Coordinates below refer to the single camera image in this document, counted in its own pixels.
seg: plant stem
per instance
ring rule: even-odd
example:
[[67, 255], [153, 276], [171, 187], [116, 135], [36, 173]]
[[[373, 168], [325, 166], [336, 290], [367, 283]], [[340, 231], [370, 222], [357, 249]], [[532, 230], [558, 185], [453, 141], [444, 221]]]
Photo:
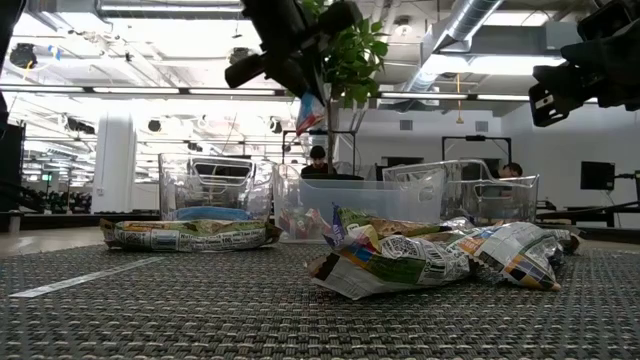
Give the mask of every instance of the plant stem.
[[329, 175], [333, 174], [333, 102], [327, 101], [327, 136], [329, 137], [327, 149], [327, 166]]

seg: white stripe on mat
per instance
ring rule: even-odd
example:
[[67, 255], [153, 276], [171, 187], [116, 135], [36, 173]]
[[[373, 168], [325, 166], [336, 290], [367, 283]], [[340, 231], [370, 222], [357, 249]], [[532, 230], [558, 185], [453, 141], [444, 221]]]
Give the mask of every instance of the white stripe on mat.
[[78, 284], [82, 284], [82, 283], [85, 283], [87, 281], [91, 281], [91, 280], [103, 278], [105, 276], [117, 274], [119, 272], [131, 270], [131, 269], [137, 268], [139, 266], [151, 264], [151, 263], [154, 263], [156, 261], [160, 261], [162, 259], [163, 259], [162, 257], [151, 257], [151, 258], [147, 258], [147, 259], [142, 259], [142, 260], [134, 261], [134, 262], [131, 262], [131, 263], [128, 263], [128, 264], [116, 266], [116, 267], [113, 267], [111, 269], [98, 271], [98, 272], [95, 272], [95, 273], [78, 276], [78, 277], [73, 278], [73, 279], [63, 280], [63, 281], [60, 281], [60, 282], [57, 282], [57, 283], [53, 283], [53, 284], [49, 284], [49, 285], [45, 285], [45, 286], [40, 286], [40, 287], [37, 287], [35, 289], [30, 289], [30, 290], [26, 290], [26, 291], [23, 291], [23, 292], [11, 294], [11, 295], [9, 295], [9, 297], [26, 297], [26, 298], [36, 297], [36, 296], [40, 296], [40, 295], [43, 295], [43, 294], [50, 293], [52, 291], [68, 288], [68, 287], [71, 287], [71, 286], [74, 286], [74, 285], [78, 285]]

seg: transparent storage container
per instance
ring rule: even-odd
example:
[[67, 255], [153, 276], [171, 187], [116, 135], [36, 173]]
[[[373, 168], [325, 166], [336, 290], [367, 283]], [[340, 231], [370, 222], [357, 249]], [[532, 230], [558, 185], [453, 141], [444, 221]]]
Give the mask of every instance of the transparent storage container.
[[200, 212], [198, 218], [228, 216], [227, 220], [231, 220], [240, 219], [236, 216], [244, 213], [246, 219], [266, 221], [271, 213], [272, 162], [160, 154], [158, 163], [162, 220], [185, 220], [183, 209], [203, 207], [207, 211]]
[[405, 184], [444, 172], [440, 216], [466, 216], [478, 226], [499, 221], [535, 222], [539, 176], [495, 179], [481, 160], [454, 160], [383, 170], [385, 182]]
[[434, 223], [439, 220], [444, 172], [411, 184], [379, 181], [302, 179], [291, 166], [274, 173], [276, 225], [289, 240], [323, 239], [320, 218], [331, 225], [333, 204], [393, 220]]

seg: floor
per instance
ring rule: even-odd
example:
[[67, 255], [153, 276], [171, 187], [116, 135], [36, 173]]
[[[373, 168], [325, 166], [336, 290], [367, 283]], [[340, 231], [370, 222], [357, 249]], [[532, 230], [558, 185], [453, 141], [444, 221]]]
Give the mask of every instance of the floor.
[[[103, 243], [99, 228], [22, 231], [20, 236], [0, 234], [0, 257], [70, 249]], [[585, 240], [582, 247], [640, 251], [640, 245]]]
[[[640, 246], [585, 242], [556, 273], [558, 292], [480, 268], [447, 286], [353, 301], [303, 266], [327, 245], [83, 246], [100, 244], [96, 228], [0, 239], [0, 359], [640, 358], [640, 251], [620, 251]], [[6, 256], [26, 252], [36, 253]], [[317, 276], [334, 271], [325, 269]]]

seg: green leaves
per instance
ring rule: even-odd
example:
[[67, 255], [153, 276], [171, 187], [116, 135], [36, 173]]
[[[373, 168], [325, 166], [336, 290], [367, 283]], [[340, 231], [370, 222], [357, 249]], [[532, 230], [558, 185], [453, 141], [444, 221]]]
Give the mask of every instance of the green leaves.
[[[324, 0], [301, 1], [316, 19], [326, 10]], [[380, 32], [382, 28], [382, 22], [363, 19], [329, 40], [323, 65], [324, 81], [332, 86], [332, 99], [339, 99], [344, 93], [344, 106], [352, 107], [354, 101], [362, 104], [377, 94], [379, 86], [373, 75], [384, 71], [383, 58], [389, 51], [387, 43], [379, 40], [387, 36]]]
[[382, 22], [381, 21], [378, 21], [378, 22], [375, 22], [375, 23], [371, 24], [371, 32], [372, 33], [377, 33], [380, 30], [382, 30]]
[[373, 44], [371, 44], [371, 51], [374, 55], [383, 57], [387, 55], [387, 52], [389, 51], [389, 45], [382, 41], [374, 41]]

